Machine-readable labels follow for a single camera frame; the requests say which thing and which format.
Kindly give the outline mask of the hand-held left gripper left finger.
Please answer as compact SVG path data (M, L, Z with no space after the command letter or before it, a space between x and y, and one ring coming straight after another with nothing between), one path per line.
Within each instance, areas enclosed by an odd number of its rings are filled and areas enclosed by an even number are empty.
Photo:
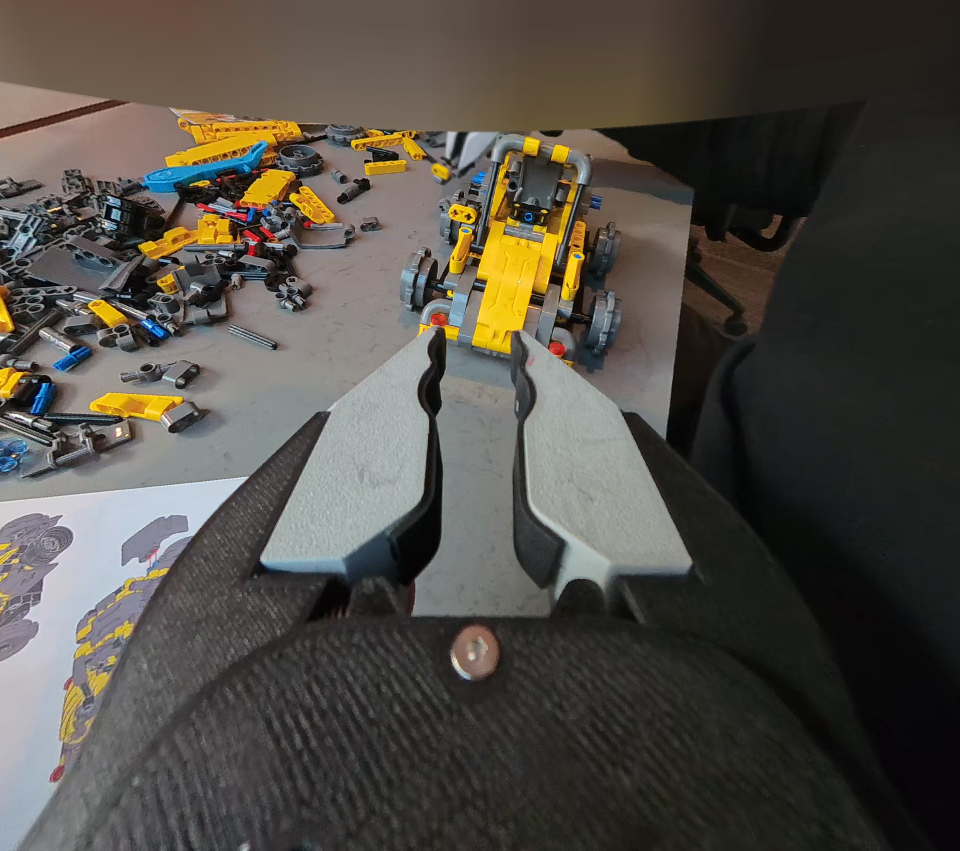
M271 572L411 584L441 540L437 414L447 339L432 329L336 401L260 556Z

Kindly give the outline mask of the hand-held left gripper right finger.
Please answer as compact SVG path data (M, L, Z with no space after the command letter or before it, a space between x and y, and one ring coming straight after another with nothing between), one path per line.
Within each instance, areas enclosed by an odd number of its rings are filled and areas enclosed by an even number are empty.
M572 582L685 578L689 550L618 405L525 331L511 339L513 547L557 605Z

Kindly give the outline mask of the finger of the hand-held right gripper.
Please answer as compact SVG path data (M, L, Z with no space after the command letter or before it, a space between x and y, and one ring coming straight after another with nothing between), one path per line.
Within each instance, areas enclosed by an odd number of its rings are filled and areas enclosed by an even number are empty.
M490 152L497 138L497 132L446 132L446 166L450 177L467 172Z

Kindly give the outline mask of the yellow toy vehicle model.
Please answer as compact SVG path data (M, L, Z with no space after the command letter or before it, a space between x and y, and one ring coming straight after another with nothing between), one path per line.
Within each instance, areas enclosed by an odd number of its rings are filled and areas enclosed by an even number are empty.
M489 170L468 190L439 202L450 246L444 267L429 248L405 262L402 306L418 329L507 357L525 332L568 365L581 351L601 359L615 345L622 302L603 285L618 259L621 233L607 222L590 233L592 157L556 142L500 135Z

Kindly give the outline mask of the grey desk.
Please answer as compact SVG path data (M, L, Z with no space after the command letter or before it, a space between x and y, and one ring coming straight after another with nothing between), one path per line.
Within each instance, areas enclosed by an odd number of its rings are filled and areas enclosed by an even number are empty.
M622 300L615 346L579 373L618 406L639 413L661 435L674 375L692 195L666 173L628 157L593 130L560 141L593 159L594 193L603 199L595 228L613 221L622 233L606 286ZM267 290L247 283L231 295L232 323L278 344L243 341L225 325L189 329L174 342L203 371L190 388L207 415L181 435L138 425L137 438L100 464L39 480L2 481L2 500L136 486L222 480L252 474L312 413L385 363L416 336L414 312L399 299L410 253L432 249L444 263L438 201L446 191L429 161L371 179L370 191L336 211L358 224L377 217L377 232L357 233L344 249L297 255L297 273L314 287L300 313L278 308ZM509 362L448 347L438 433L443 463L442 537L419 577L414 610L425 615L546 615L548 597L516 561L511 471L517 421Z

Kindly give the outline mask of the grey oval connector piece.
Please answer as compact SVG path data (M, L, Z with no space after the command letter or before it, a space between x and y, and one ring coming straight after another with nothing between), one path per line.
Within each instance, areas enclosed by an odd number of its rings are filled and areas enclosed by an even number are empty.
M134 370L120 373L119 380L125 385L164 383L175 389L185 389L201 372L202 367L189 360L166 364L143 363Z

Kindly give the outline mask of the yellow grey connector piece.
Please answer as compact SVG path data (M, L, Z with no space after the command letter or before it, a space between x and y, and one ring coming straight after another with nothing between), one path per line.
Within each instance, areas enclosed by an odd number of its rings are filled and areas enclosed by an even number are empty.
M93 413L133 418L161 424L169 434L179 434L203 420L207 412L183 397L109 392L90 402Z

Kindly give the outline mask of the person's black clothing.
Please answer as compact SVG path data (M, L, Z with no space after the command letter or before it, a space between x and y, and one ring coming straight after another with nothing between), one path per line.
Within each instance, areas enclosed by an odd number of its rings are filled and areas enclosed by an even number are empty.
M958 849L958 90L704 122L673 174L807 219L692 462L813 611L883 770Z

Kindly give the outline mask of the blue curved panel piece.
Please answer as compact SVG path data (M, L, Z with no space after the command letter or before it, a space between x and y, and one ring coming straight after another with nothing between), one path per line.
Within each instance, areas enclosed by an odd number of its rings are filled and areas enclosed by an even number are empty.
M152 193L166 195L174 194L179 187L213 181L224 174L249 174L258 169L268 148L268 142L259 139L236 156L201 164L167 166L152 171L141 179L141 184Z

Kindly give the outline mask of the black office chair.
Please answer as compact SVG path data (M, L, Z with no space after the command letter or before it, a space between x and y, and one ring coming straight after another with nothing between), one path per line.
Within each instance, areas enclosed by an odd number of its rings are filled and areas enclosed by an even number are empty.
M757 331L786 253L807 222L695 193L684 302L730 340Z

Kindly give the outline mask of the building instruction booklet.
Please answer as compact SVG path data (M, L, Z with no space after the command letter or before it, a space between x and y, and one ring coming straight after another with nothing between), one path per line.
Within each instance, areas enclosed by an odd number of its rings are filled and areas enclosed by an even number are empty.
M2 849L76 765L151 596L243 481L2 502Z

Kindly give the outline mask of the pile of building pieces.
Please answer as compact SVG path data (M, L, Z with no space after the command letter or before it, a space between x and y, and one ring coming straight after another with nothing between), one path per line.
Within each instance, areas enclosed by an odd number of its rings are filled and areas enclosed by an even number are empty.
M288 198L263 209L242 199L266 172L223 174L213 181L154 193L141 184L188 136L165 110L140 105L87 114L2 137L2 285L17 330L2 334L2 360L39 364L53 386L50 417L76 420L32 424L40 442L4 480L38 481L109 460L138 438L138 426L162 424L96 413L90 403L110 392L182 397L204 369L188 356L172 358L189 330L237 325L232 295L261 285L285 313L311 303L314 286L297 269L308 250L345 249L357 233L378 232L376 216L358 224L336 212L337 198L364 174L366 153L312 141L319 173L277 189L308 188L332 211L320 229ZM39 187L18 197L24 182ZM125 384L122 372L143 364L189 361L201 372L184 389L165 382Z

